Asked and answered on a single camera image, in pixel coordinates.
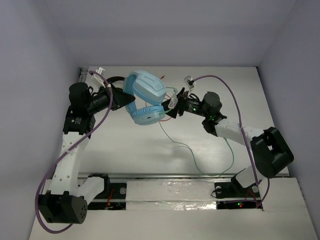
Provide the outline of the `light blue headphones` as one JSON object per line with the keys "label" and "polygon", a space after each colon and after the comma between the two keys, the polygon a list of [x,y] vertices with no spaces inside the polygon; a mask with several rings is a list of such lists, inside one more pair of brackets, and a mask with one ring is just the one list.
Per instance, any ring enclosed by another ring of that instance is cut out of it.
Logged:
{"label": "light blue headphones", "polygon": [[147,107],[137,108],[133,101],[125,106],[135,124],[152,125],[165,117],[162,102],[167,90],[158,77],[143,70],[133,71],[124,80],[123,92],[150,104]]}

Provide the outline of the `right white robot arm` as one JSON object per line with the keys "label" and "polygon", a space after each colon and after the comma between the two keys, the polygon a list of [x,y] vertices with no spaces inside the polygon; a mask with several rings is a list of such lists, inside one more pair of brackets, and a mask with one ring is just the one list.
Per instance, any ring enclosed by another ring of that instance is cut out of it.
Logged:
{"label": "right white robot arm", "polygon": [[162,102],[168,116],[176,118],[185,112],[204,117],[205,131],[216,137],[234,141],[245,146],[251,155],[250,166],[231,179],[231,192],[238,197],[249,191],[253,184],[272,179],[294,161],[294,155],[281,132],[275,127],[259,129],[240,125],[221,113],[222,103],[215,92],[208,91],[202,100],[187,96],[182,89],[175,98]]}

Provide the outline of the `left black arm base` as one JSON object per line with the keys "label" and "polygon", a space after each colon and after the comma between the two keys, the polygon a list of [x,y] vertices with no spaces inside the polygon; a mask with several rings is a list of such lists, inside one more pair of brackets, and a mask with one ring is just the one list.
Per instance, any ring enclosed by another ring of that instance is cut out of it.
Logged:
{"label": "left black arm base", "polygon": [[126,210],[126,182],[113,182],[106,173],[93,173],[88,178],[99,177],[103,179],[104,189],[88,205],[88,210]]}

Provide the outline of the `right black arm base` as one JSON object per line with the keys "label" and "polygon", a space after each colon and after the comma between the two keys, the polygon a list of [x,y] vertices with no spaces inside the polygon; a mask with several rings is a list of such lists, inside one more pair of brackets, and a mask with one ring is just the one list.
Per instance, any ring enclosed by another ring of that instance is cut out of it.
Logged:
{"label": "right black arm base", "polygon": [[218,210],[261,209],[261,195],[258,186],[253,183],[242,187],[233,176],[230,181],[215,182],[211,197],[216,200]]}

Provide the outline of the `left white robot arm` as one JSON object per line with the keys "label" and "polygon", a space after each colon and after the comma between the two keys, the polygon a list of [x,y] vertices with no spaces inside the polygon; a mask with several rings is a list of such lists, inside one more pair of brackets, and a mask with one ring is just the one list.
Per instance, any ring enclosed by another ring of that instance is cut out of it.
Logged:
{"label": "left white robot arm", "polygon": [[134,100],[134,96],[112,84],[100,87],[98,92],[84,82],[69,87],[70,106],[62,130],[60,157],[47,174],[52,178],[45,193],[38,193],[35,198],[39,219],[51,224],[82,224],[94,198],[112,195],[106,173],[92,173],[83,184],[78,183],[82,154],[93,132],[100,126],[95,114],[120,109]]}

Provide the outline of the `red black headphones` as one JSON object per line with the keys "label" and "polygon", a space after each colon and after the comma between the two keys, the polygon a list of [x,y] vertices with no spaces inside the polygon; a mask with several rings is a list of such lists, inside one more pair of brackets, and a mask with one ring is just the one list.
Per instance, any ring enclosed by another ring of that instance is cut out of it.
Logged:
{"label": "red black headphones", "polygon": [[112,77],[109,77],[109,78],[106,78],[106,83],[104,82],[104,85],[105,86],[114,86],[114,84],[116,82],[124,82],[125,80],[125,77],[123,76],[112,76]]}

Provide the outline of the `white foam block with tape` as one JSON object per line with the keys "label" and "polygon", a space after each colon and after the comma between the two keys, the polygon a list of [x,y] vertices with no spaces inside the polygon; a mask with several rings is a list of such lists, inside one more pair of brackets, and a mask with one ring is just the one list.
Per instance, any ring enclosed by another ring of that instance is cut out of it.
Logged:
{"label": "white foam block with tape", "polygon": [[128,211],[216,210],[212,181],[131,180],[126,188]]}

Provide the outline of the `aluminium rail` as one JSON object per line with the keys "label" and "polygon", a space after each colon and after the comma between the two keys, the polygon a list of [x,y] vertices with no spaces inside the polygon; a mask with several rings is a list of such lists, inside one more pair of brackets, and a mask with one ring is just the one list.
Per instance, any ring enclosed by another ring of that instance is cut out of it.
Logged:
{"label": "aluminium rail", "polygon": [[199,174],[146,174],[146,173],[109,173],[113,179],[195,179],[195,178],[231,178],[235,174],[227,173],[224,175],[199,175]]}

